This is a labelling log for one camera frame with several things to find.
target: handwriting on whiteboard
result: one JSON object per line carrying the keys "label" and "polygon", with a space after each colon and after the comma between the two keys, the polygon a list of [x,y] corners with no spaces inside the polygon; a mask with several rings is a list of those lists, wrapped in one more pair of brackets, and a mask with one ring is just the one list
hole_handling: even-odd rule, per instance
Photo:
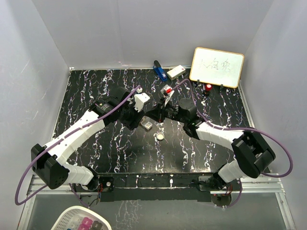
{"label": "handwriting on whiteboard", "polygon": [[214,58],[213,60],[202,59],[199,69],[202,69],[202,68],[216,69],[216,70],[225,71],[225,72],[231,71],[230,69],[231,65],[228,62],[228,59],[226,60],[219,60],[217,58]]}

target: whiteboard frame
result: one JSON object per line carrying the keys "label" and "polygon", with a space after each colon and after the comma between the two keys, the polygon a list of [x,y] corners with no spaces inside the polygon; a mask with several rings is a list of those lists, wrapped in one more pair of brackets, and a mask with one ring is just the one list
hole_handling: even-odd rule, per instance
{"label": "whiteboard frame", "polygon": [[[195,54],[196,54],[196,50],[197,49],[208,49],[208,50],[213,50],[213,51],[218,51],[218,52],[223,52],[223,53],[230,53],[230,54],[237,54],[237,55],[241,55],[243,57],[243,60],[242,60],[242,64],[241,64],[241,69],[240,69],[240,73],[239,73],[239,77],[238,77],[238,81],[237,81],[237,84],[236,86],[229,86],[229,85],[223,85],[225,87],[229,87],[229,88],[237,88],[239,86],[239,82],[240,82],[240,78],[241,78],[241,73],[242,73],[242,68],[243,68],[243,63],[244,63],[244,55],[243,54],[240,54],[240,53],[234,53],[234,52],[228,52],[228,51],[223,51],[223,50],[218,50],[218,49],[209,49],[209,48],[203,48],[203,47],[196,47],[195,48],[195,51],[194,51],[194,56],[193,56],[193,61],[192,61],[192,66],[191,66],[191,71],[190,71],[190,75],[189,75],[189,79],[191,81],[197,81],[197,80],[194,80],[194,79],[191,79],[191,73],[192,73],[192,70],[193,70],[193,64],[194,64],[194,58],[195,58]],[[202,83],[208,83],[208,84],[212,84],[212,85],[220,85],[220,84],[215,84],[214,82],[204,82],[204,81],[201,81],[200,82]]]}

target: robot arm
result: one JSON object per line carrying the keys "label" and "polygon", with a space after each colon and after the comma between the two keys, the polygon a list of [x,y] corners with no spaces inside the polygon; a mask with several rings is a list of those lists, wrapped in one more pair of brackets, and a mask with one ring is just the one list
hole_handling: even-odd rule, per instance
{"label": "robot arm", "polygon": [[222,166],[207,183],[210,187],[222,189],[226,183],[237,178],[257,178],[275,159],[275,153],[261,134],[249,131],[223,131],[208,125],[197,115],[197,107],[190,98],[183,98],[178,106],[171,105],[174,91],[169,86],[161,90],[160,102],[146,116],[157,122],[165,118],[184,124],[183,129],[192,138],[207,140],[224,146],[234,152],[236,160]]}
{"label": "robot arm", "polygon": [[135,94],[129,98],[117,111],[98,122],[98,118],[110,112],[128,95],[129,91],[117,88],[113,94],[103,100],[98,100],[90,106],[84,115],[60,136],[41,147],[36,144],[31,149],[32,160],[46,148],[54,145],[59,139],[63,141],[45,153],[33,166],[33,171],[48,185],[56,189],[62,184],[75,183],[95,188],[95,172],[85,166],[70,165],[67,159],[93,134],[103,129],[109,123],[119,120],[130,130],[135,129],[144,116],[143,106],[150,97],[145,93]]}

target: whiteboard eraser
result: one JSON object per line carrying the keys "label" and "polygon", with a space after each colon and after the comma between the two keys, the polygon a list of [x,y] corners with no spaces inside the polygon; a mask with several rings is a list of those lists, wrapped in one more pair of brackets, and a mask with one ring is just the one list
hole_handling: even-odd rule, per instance
{"label": "whiteboard eraser", "polygon": [[167,72],[167,75],[170,78],[170,80],[174,80],[180,75],[184,74],[185,72],[186,72],[185,68],[183,68],[182,66],[177,66],[171,69],[169,72]]}

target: gray floor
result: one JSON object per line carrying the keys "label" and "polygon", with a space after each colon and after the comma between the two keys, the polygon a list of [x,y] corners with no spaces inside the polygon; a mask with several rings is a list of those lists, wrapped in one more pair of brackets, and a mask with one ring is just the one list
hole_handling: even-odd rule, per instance
{"label": "gray floor", "polygon": [[[62,211],[74,205],[79,204],[71,194],[37,195],[27,229],[51,229]],[[109,221],[113,230],[286,229],[275,193],[243,194],[227,210],[193,200],[116,201],[99,203],[92,210]]]}

